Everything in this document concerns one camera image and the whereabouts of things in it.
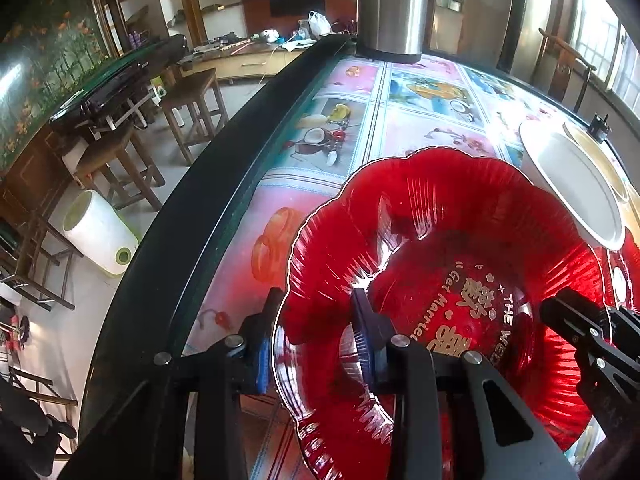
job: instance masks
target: person's shoe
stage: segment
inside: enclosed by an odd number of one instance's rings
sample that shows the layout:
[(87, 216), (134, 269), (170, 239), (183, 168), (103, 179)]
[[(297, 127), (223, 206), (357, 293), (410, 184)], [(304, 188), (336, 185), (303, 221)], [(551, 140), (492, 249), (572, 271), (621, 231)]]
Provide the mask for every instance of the person's shoe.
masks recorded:
[(64, 436), (71, 439), (76, 437), (76, 430), (72, 425), (57, 420), (53, 415), (47, 414), (47, 417), (49, 417), (49, 420), (51, 421), (51, 427), (54, 431), (63, 434)]

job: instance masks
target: floral mural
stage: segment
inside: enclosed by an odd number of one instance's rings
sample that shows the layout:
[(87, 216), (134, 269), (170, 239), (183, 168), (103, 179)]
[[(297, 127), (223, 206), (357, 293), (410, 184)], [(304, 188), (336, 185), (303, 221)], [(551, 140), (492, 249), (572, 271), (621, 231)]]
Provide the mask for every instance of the floral mural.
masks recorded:
[(108, 59), (91, 0), (25, 0), (0, 43), (0, 171)]

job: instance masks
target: tile floor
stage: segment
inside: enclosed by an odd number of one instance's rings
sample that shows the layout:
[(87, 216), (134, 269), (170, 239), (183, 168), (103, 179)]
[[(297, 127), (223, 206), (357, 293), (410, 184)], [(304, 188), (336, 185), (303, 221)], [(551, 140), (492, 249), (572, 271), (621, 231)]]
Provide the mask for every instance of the tile floor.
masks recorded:
[[(258, 86), (257, 81), (252, 81), (222, 86), (229, 116), (232, 117), (263, 85)], [(209, 108), (215, 108), (215, 98), (211, 91), (207, 93), (206, 101)], [(185, 120), (183, 130), (186, 132), (191, 126), (191, 118), (186, 108), (183, 109), (182, 116)], [(156, 116), (155, 123), (140, 132), (140, 138), (166, 180), (164, 186), (154, 188), (158, 198), (164, 202), (188, 167), (161, 112)], [(197, 156), (205, 147), (206, 144), (199, 144), (192, 146), (191, 151), (194, 156)], [(118, 170), (122, 168), (114, 164), (113, 170), (118, 174)], [(50, 217), (50, 222), (57, 229), (60, 230), (66, 210), (79, 193), (80, 190), (76, 184), (71, 184), (65, 191)], [(139, 237), (146, 233), (156, 216), (146, 201), (132, 204), (122, 209), (120, 214)], [(47, 237), (46, 246), (50, 250), (54, 251), (58, 243), (50, 239), (50, 236)], [(60, 290), (63, 265), (61, 267), (53, 267), (50, 272), (47, 285), (52, 290)], [(22, 298), (17, 309), (20, 315), (27, 315), (30, 318), (31, 338), (20, 353), (21, 367), (33, 374), (52, 379), (56, 391), (61, 396), (75, 398), (81, 403), (95, 342), (119, 283), (119, 278), (108, 277), (88, 258), (74, 258), (66, 291), (66, 298), (76, 306), (74, 311), (54, 304), (52, 311), (47, 312)], [(56, 406), (46, 405), (46, 408), (51, 408), (49, 411), (53, 415), (63, 416), (62, 411), (55, 410)], [(76, 427), (79, 413), (78, 407), (74, 410)], [(62, 465), (62, 463), (56, 463), (52, 478), (57, 475)]]

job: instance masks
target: stainless steel cylinder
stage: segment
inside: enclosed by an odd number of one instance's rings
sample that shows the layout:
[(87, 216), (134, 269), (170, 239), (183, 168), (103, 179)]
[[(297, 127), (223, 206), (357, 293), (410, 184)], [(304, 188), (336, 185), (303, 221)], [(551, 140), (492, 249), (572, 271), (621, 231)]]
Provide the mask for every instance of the stainless steel cylinder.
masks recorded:
[(415, 63), (422, 53), (428, 0), (358, 0), (358, 53)]

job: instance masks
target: silver screw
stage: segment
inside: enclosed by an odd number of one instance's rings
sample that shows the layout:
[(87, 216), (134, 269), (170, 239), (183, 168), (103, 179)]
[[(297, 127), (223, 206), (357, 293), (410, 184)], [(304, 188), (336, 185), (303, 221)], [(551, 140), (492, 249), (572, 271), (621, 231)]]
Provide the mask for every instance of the silver screw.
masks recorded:
[(154, 364), (156, 366), (164, 366), (171, 361), (171, 354), (169, 352), (158, 352), (154, 355)]
[(465, 361), (473, 365), (479, 365), (482, 362), (482, 354), (480, 352), (470, 350), (465, 353)]
[(225, 337), (225, 345), (228, 348), (238, 348), (244, 343), (244, 338), (238, 334), (232, 334)]
[(407, 348), (409, 346), (409, 338), (404, 334), (396, 334), (391, 338), (391, 344), (398, 348)]

